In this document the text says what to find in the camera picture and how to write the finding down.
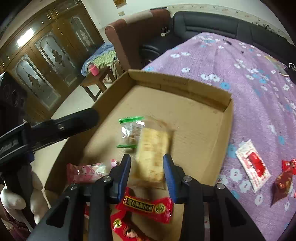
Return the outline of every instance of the wall picture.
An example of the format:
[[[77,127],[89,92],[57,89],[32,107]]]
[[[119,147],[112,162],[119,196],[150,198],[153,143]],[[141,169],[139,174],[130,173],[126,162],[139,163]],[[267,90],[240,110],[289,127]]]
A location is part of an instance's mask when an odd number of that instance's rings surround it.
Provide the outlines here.
[[[113,0],[117,8],[120,8],[127,4],[126,0]]]

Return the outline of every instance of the cardboard box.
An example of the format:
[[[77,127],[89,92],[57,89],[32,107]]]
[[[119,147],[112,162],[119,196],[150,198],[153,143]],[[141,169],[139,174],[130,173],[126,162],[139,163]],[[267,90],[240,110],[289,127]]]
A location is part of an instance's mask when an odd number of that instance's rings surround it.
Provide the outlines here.
[[[126,149],[116,148],[122,137],[119,118],[148,115],[173,130],[171,155],[186,175],[214,185],[231,132],[233,103],[229,93],[203,83],[164,74],[129,70],[94,104],[100,121],[84,133],[69,138],[45,185],[49,194],[61,194],[66,185],[66,164],[93,164],[121,160]],[[134,189],[137,196],[159,198],[167,190]],[[155,240],[178,240],[183,205],[174,205],[170,224],[156,223],[133,214],[132,220]],[[114,240],[120,238],[114,234]]]

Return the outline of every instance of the tiled floor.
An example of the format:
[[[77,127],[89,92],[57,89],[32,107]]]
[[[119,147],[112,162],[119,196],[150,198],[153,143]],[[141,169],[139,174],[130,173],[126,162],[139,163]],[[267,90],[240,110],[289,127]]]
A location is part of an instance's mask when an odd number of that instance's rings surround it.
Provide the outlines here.
[[[99,91],[99,88],[96,85],[92,85],[89,88],[94,95],[96,95]],[[58,119],[80,110],[90,108],[93,104],[94,101],[90,98],[86,91],[81,86],[78,86],[57,109],[52,116],[52,119]],[[63,140],[55,143],[35,153],[35,161],[33,161],[31,165],[33,171],[38,175],[43,185],[45,185],[50,170],[66,141],[67,140]]]

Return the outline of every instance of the wooden cabinet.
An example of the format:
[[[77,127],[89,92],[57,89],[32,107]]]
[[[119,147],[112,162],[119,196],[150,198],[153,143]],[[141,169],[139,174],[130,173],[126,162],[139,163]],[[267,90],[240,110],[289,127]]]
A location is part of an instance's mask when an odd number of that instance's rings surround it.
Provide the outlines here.
[[[37,123],[81,83],[83,63],[103,40],[79,0],[56,1],[17,31],[0,50],[0,67],[27,91],[27,121]]]

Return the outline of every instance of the brown sofa armrest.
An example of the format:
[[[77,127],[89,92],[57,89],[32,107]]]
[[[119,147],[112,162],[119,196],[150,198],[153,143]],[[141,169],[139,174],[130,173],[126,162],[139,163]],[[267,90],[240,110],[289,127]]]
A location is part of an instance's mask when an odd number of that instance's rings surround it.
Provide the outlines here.
[[[161,28],[168,26],[169,20],[169,11],[156,9],[119,19],[106,27],[106,36],[125,71],[143,68],[139,46],[160,34]]]

